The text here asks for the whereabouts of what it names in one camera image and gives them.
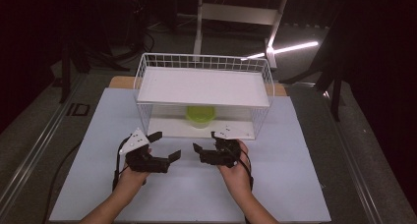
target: dark background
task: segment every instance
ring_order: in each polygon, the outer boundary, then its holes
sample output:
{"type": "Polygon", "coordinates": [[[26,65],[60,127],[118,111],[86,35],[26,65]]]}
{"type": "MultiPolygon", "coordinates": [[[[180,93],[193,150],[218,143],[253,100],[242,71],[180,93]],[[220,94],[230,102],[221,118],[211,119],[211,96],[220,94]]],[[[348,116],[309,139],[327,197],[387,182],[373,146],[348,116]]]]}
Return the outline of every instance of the dark background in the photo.
{"type": "MultiPolygon", "coordinates": [[[[334,20],[319,57],[328,58],[349,44],[342,51],[345,54],[337,55],[337,61],[346,63],[343,79],[350,83],[399,184],[417,210],[414,1],[349,0],[334,20]]],[[[175,14],[195,5],[190,0],[147,2],[173,27],[175,14]]],[[[124,31],[134,10],[126,0],[0,0],[0,9],[0,132],[54,81],[49,67],[61,59],[63,20],[69,18],[70,31],[100,51],[110,42],[134,39],[126,39],[124,31]],[[103,5],[109,2],[113,9],[103,5]]]]}

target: human arm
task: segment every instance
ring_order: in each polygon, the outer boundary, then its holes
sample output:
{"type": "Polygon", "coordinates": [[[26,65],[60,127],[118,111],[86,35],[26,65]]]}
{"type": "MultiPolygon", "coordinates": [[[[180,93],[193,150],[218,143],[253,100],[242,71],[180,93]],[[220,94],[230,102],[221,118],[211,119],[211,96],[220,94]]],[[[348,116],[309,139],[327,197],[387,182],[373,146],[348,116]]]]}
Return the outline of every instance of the human arm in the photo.
{"type": "Polygon", "coordinates": [[[141,188],[149,173],[140,173],[126,168],[119,179],[113,193],[92,212],[90,212],[81,224],[113,223],[114,219],[126,207],[141,188]]]}
{"type": "MultiPolygon", "coordinates": [[[[240,160],[249,168],[249,158],[246,155],[248,154],[248,147],[240,140],[238,141],[243,151],[240,160]]],[[[217,167],[233,199],[252,224],[279,223],[252,194],[249,174],[240,162],[231,168],[226,166],[217,167]]]]}

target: light strip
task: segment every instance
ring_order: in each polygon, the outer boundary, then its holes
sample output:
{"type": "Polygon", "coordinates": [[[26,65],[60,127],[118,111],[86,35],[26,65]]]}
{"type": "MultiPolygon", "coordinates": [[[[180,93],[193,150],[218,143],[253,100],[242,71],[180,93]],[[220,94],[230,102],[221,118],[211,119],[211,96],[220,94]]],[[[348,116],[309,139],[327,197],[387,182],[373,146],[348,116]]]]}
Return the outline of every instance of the light strip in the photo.
{"type": "MultiPolygon", "coordinates": [[[[285,47],[282,49],[273,49],[271,47],[268,47],[268,52],[272,51],[273,54],[277,54],[277,53],[283,53],[283,52],[288,52],[288,51],[292,51],[292,50],[297,50],[297,49],[304,49],[304,48],[308,48],[308,47],[313,47],[319,45],[319,43],[317,41],[313,41],[313,42],[308,42],[308,43],[304,43],[304,44],[299,44],[299,45],[294,45],[294,46],[290,46],[290,47],[285,47]]],[[[251,55],[248,56],[242,60],[247,60],[247,59],[255,59],[255,58],[260,58],[260,57],[264,57],[265,53],[259,53],[259,54],[255,54],[255,55],[251,55]]]]}

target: dark floor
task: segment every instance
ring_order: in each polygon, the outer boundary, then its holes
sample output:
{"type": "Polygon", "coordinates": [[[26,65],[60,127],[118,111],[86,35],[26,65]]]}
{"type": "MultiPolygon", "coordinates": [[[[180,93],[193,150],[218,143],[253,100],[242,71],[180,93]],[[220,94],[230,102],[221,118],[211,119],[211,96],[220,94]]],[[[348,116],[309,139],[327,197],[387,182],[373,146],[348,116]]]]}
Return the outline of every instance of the dark floor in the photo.
{"type": "MultiPolygon", "coordinates": [[[[150,29],[149,34],[154,39],[152,52],[193,52],[193,21],[179,27],[175,33],[159,25],[150,29]]],[[[312,40],[321,43],[326,34],[326,29],[282,26],[274,47],[312,40]]],[[[202,53],[247,56],[262,52],[267,35],[266,28],[226,33],[206,27],[202,53]]],[[[318,48],[276,55],[278,69],[273,78],[280,81],[307,70],[318,48]]],[[[113,71],[92,62],[94,65],[88,75],[77,74],[73,69],[73,94],[66,103],[58,103],[60,88],[49,86],[0,135],[0,190],[3,191],[0,223],[40,223],[53,174],[67,152],[83,139],[103,89],[114,76],[133,75],[139,58],[122,62],[124,67],[132,69],[130,72],[113,71]],[[89,105],[89,112],[86,116],[67,115],[71,104],[89,105]]],[[[60,74],[60,62],[51,68],[60,74]]],[[[329,114],[326,96],[312,88],[311,84],[319,75],[288,85],[287,90],[324,186],[331,223],[417,223],[349,84],[342,86],[341,121],[337,123],[329,114]]],[[[73,159],[74,154],[59,173],[50,208],[73,159]]]]}

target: white tabletop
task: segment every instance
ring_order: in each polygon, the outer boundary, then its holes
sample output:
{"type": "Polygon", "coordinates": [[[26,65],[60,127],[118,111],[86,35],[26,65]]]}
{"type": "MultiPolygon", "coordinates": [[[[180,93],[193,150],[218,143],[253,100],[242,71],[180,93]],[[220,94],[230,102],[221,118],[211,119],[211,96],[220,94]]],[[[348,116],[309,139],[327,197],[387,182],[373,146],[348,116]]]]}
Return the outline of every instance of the white tabletop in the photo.
{"type": "MultiPolygon", "coordinates": [[[[117,148],[141,125],[134,93],[107,88],[51,213],[51,221],[77,221],[111,193],[117,148]]],[[[202,164],[196,142],[214,149],[213,139],[162,138],[152,155],[181,149],[167,174],[148,182],[117,217],[131,222],[244,222],[215,166],[202,164]]],[[[254,195],[281,222],[330,221],[320,183],[289,97],[278,96],[256,140],[247,140],[254,195]]]]}

